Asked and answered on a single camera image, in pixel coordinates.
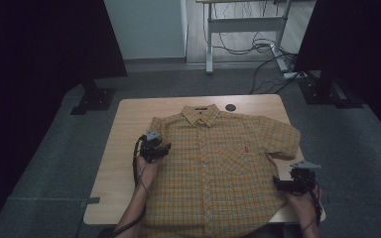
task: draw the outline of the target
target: power strip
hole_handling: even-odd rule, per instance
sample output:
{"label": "power strip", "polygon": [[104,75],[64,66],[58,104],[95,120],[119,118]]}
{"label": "power strip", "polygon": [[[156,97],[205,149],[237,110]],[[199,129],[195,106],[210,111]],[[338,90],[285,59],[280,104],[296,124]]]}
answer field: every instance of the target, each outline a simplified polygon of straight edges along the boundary
{"label": "power strip", "polygon": [[307,78],[308,75],[305,72],[286,72],[284,73],[284,79],[303,79]]}

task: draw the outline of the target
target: tripod base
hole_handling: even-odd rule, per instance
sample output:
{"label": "tripod base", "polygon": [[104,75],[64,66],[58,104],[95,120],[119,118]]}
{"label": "tripod base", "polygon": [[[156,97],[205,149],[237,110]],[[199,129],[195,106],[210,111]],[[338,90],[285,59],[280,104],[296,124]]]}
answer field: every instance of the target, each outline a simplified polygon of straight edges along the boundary
{"label": "tripod base", "polygon": [[107,111],[115,91],[114,88],[98,88],[92,93],[85,91],[79,105],[73,107],[70,115],[84,115],[86,111]]}
{"label": "tripod base", "polygon": [[362,101],[359,99],[351,100],[346,94],[339,88],[337,84],[333,84],[332,87],[326,93],[319,93],[317,87],[305,81],[299,82],[299,87],[308,104],[316,105],[330,105],[333,104],[337,108],[362,108]]}

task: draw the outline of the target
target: desk leg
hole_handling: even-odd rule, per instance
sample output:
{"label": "desk leg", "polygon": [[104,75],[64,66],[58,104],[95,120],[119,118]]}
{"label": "desk leg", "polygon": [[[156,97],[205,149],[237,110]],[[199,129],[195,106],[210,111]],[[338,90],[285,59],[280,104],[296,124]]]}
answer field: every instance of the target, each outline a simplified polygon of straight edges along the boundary
{"label": "desk leg", "polygon": [[[292,6],[292,1],[293,0],[287,0],[286,9],[284,10],[284,14],[281,20],[281,26],[277,32],[277,42],[272,50],[274,57],[281,55],[281,52],[280,52],[281,41],[283,40],[284,30],[286,30],[287,20],[289,19],[289,12],[290,12],[290,7]],[[277,58],[277,64],[281,72],[289,71],[283,59]]]}
{"label": "desk leg", "polygon": [[208,43],[206,46],[206,74],[212,74],[212,32],[210,28],[210,24],[212,22],[212,3],[208,4],[208,19],[206,21],[206,28],[207,28],[207,37],[208,37]]}

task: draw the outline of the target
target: shirt collar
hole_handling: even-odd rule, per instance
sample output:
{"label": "shirt collar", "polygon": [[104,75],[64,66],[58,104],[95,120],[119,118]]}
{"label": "shirt collar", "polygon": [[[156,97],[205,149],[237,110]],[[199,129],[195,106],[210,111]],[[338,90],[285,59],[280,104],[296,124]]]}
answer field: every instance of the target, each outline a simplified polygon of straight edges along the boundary
{"label": "shirt collar", "polygon": [[196,121],[201,120],[208,127],[212,125],[219,112],[220,110],[215,104],[198,107],[185,106],[184,109],[182,109],[182,114],[184,114],[192,125],[194,125]]}

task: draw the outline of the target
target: metal frame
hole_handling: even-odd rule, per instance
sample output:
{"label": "metal frame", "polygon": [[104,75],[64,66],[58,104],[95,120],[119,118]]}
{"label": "metal frame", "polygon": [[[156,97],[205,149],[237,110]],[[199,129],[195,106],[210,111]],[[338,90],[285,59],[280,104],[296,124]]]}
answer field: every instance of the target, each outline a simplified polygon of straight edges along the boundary
{"label": "metal frame", "polygon": [[212,19],[212,4],[208,4],[207,17],[207,41],[206,46],[206,74],[212,74],[212,33],[231,33],[231,32],[277,32],[276,44],[272,45],[272,52],[277,58],[277,64],[281,72],[287,72],[287,68],[283,59],[279,59],[281,55],[280,46],[283,40],[284,30],[286,29],[289,17],[290,7],[293,0],[287,0],[286,9],[281,17],[265,17],[265,18],[239,18],[239,19]]}

